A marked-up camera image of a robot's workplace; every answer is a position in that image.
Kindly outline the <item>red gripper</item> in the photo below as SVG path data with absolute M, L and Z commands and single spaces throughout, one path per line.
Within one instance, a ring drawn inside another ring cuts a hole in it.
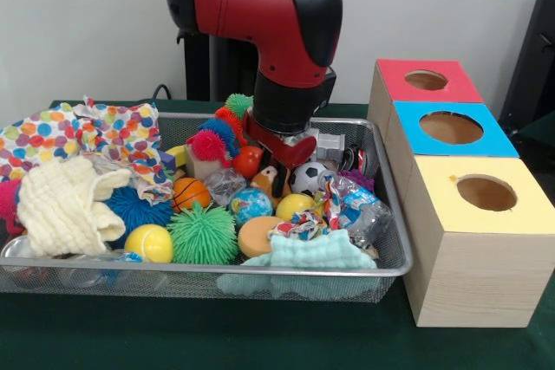
M 282 197 L 287 185 L 288 169 L 296 168 L 310 158 L 316 150 L 317 139 L 306 132 L 292 136 L 271 132 L 255 121 L 251 109 L 244 115 L 243 128 L 245 134 L 264 149 L 259 170 L 271 166 L 272 160 L 278 163 L 277 174 L 272 182 L 272 196 Z

